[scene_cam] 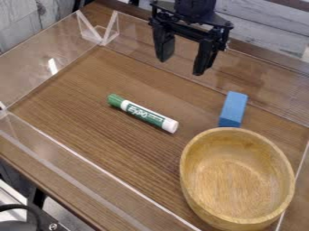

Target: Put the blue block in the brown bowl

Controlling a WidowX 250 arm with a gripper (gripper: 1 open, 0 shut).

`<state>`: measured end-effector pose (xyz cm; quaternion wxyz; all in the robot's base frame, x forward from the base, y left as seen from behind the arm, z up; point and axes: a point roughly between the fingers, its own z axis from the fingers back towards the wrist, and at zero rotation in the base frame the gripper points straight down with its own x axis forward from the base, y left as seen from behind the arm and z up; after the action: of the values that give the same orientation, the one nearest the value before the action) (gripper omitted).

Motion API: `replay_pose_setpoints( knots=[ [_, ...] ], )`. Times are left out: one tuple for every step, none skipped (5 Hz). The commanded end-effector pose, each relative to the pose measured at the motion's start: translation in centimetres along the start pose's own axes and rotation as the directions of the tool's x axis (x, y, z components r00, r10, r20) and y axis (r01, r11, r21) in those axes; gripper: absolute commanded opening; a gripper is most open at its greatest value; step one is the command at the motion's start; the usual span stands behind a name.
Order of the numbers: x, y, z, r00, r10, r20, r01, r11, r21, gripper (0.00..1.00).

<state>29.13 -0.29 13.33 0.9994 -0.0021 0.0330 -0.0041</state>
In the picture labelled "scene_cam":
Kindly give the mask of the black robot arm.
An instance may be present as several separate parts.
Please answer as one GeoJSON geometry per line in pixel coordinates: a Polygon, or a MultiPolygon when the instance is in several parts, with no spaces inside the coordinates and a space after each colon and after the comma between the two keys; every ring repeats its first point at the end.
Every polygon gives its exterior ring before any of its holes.
{"type": "Polygon", "coordinates": [[[199,44],[193,74],[203,75],[217,54],[227,48],[234,25],[215,13],[217,0],[154,0],[149,24],[153,27],[155,57],[166,62],[175,51],[175,36],[199,44]]]}

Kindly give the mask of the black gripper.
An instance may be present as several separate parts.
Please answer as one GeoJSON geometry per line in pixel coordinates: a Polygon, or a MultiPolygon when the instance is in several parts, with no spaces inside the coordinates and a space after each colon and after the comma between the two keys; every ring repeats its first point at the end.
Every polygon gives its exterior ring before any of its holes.
{"type": "MultiPolygon", "coordinates": [[[[229,32],[234,25],[215,13],[217,0],[175,0],[175,3],[154,0],[153,18],[174,30],[181,36],[199,41],[198,54],[193,65],[193,74],[203,75],[213,66],[218,50],[225,50],[229,32]]],[[[166,62],[174,54],[175,35],[165,26],[154,27],[155,56],[166,62]]]]}

